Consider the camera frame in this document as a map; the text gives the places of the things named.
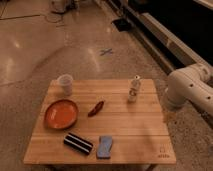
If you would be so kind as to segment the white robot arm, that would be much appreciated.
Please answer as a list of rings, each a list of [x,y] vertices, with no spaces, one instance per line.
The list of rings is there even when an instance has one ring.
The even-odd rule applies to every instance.
[[[202,63],[172,71],[162,97],[164,106],[175,111],[191,101],[213,117],[213,88],[207,84],[210,78],[209,67]]]

